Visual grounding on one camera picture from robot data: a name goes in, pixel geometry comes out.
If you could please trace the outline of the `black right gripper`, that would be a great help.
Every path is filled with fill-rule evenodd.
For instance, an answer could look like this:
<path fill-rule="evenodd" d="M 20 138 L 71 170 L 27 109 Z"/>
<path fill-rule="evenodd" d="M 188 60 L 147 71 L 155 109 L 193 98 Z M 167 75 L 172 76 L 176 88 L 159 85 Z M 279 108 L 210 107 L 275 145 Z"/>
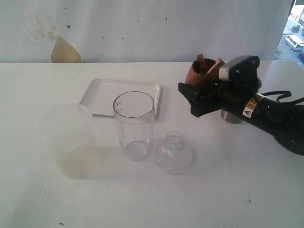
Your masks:
<path fill-rule="evenodd" d="M 221 108 L 235 110 L 245 105 L 259 90 L 259 78 L 244 84 L 236 81 L 216 80 L 208 93 L 191 85 L 178 83 L 178 91 L 190 104 L 190 113 L 199 118 Z"/>

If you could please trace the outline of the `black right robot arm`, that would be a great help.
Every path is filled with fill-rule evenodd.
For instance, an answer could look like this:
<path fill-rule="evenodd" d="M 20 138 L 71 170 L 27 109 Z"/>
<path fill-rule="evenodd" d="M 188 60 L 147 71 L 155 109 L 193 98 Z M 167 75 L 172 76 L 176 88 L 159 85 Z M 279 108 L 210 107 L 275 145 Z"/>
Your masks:
<path fill-rule="evenodd" d="M 279 102 L 259 94 L 258 80 L 249 84 L 216 80 L 211 88 L 203 90 L 185 83 L 178 84 L 178 91 L 190 103 L 190 112 L 200 117 L 217 110 L 224 110 L 243 121 L 269 133 L 287 150 L 304 153 L 303 99 Z"/>

